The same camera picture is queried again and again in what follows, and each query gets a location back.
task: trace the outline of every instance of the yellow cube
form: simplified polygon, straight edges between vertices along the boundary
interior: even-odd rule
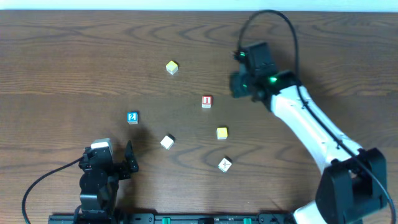
[[[166,65],[166,70],[167,70],[170,74],[174,75],[174,73],[178,70],[178,65],[177,65],[175,62],[170,61],[170,62]]]
[[[217,128],[217,139],[226,139],[228,137],[228,131],[226,128]]]

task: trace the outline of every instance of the die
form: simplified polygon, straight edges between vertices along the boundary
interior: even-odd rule
[[[228,137],[227,128],[217,128],[217,139],[226,139]]]
[[[172,136],[166,135],[163,140],[160,142],[160,144],[167,150],[169,150],[172,145],[174,144],[174,140],[171,138]]]
[[[218,164],[218,168],[223,171],[226,172],[230,167],[231,167],[232,163],[227,160],[226,158],[224,158],[220,164]]]
[[[211,108],[211,96],[203,96],[201,98],[201,107],[202,108]]]
[[[177,65],[175,62],[170,61],[170,62],[166,65],[166,70],[167,70],[170,74],[174,75],[174,73],[178,70],[178,65]]]
[[[127,122],[129,124],[138,124],[138,113],[137,112],[127,113]]]

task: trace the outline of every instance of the wooden surface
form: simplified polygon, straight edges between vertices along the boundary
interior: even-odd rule
[[[122,152],[132,139],[140,172],[122,181],[118,206],[159,213],[295,210],[314,199],[320,173],[292,131],[249,98],[232,99],[231,51],[250,12],[1,11],[0,223],[22,223],[21,200],[42,174],[80,157],[95,139]],[[398,15],[290,12],[302,80],[318,106],[388,161],[398,199]],[[293,68],[282,20],[259,18],[246,42],[267,40]],[[180,64],[168,74],[170,60]],[[213,95],[210,110],[201,96]],[[138,125],[126,113],[139,110]],[[219,126],[229,127],[225,141]],[[167,134],[171,150],[159,142]],[[234,161],[227,173],[217,165]],[[27,199],[32,223],[80,204],[82,171],[43,180]],[[367,223],[387,223],[389,210]]]

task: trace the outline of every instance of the blue cube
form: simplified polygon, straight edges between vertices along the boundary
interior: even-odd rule
[[[127,113],[127,122],[129,124],[138,124],[138,113],[137,112]]]

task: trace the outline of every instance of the green light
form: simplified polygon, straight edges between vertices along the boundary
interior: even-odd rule
[[[271,83],[275,83],[277,80],[278,80],[278,78],[276,78],[276,77],[270,77],[270,78],[269,78],[269,81],[270,81]]]

